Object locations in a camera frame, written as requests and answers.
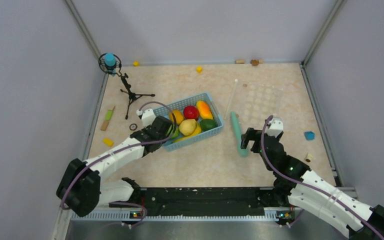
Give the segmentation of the clear zip top bag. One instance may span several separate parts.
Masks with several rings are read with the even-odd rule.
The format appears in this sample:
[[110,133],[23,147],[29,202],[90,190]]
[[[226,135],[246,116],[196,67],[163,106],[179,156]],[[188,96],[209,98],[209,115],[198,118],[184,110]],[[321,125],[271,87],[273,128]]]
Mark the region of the clear zip top bag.
[[261,128],[268,116],[279,112],[282,96],[281,88],[235,79],[224,119],[229,120],[234,112],[243,130]]

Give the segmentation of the light blue plastic basket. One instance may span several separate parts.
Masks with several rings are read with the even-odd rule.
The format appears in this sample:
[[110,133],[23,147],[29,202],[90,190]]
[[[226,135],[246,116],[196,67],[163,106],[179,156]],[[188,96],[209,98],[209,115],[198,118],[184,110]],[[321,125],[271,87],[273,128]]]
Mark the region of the light blue plastic basket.
[[162,146],[172,152],[221,133],[224,127],[213,98],[208,92],[199,93],[167,105],[174,111],[179,130]]

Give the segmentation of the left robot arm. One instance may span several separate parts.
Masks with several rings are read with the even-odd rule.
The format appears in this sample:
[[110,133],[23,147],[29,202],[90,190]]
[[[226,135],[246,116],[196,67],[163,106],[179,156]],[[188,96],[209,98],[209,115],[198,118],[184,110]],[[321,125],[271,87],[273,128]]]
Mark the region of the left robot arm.
[[91,213],[97,206],[123,201],[134,207],[140,202],[139,191],[126,180],[104,183],[110,175],[126,164],[158,150],[169,140],[174,124],[163,116],[133,132],[122,143],[106,152],[87,159],[72,160],[56,190],[63,209],[74,211],[79,217]]

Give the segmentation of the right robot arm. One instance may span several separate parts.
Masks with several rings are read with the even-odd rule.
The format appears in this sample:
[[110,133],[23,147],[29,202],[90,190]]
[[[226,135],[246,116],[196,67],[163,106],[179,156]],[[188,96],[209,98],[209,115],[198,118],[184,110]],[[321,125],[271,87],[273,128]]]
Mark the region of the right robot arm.
[[273,194],[277,205],[292,205],[318,217],[349,240],[384,240],[384,207],[370,206],[331,185],[306,163],[289,155],[279,136],[248,128],[240,147],[259,154],[273,172]]

